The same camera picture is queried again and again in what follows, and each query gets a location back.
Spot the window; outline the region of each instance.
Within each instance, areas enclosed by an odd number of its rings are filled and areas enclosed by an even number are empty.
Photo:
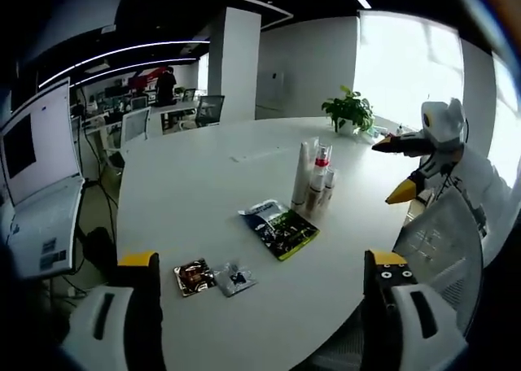
[[[375,115],[422,128],[421,105],[463,97],[458,34],[434,21],[388,12],[361,12],[354,89]]]
[[[513,186],[517,177],[521,146],[517,137],[521,133],[519,102],[514,80],[506,65],[493,55],[496,72],[496,120],[488,159],[496,167],[508,186]]]
[[[201,59],[199,60],[197,89],[201,90],[205,94],[208,92],[208,54],[201,56]]]

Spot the laptop screen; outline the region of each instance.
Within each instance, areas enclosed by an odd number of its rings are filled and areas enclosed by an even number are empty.
[[[80,172],[68,80],[27,101],[2,129],[2,166],[13,204]]]

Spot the laptop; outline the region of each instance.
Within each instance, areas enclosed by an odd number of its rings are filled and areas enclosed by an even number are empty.
[[[74,232],[85,180],[68,108],[69,80],[24,103],[2,126],[2,175],[14,207],[6,244],[22,278],[74,269]]]

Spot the white round table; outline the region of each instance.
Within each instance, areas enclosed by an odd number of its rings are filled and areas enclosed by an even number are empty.
[[[278,261],[237,211],[288,204],[300,143],[333,144],[339,180],[320,234]],[[341,137],[326,118],[259,120],[145,141],[129,153],[120,192],[118,255],[160,254],[163,353],[171,370],[288,370],[319,348],[363,294],[364,251],[390,251],[409,204],[384,200],[418,165]],[[173,268],[239,259],[259,283],[226,298],[183,298]]]

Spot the plant pot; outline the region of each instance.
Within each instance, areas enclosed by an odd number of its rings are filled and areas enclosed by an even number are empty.
[[[339,119],[339,131],[340,135],[344,135],[346,137],[351,137],[355,134],[356,127],[353,125],[352,120],[347,119]]]

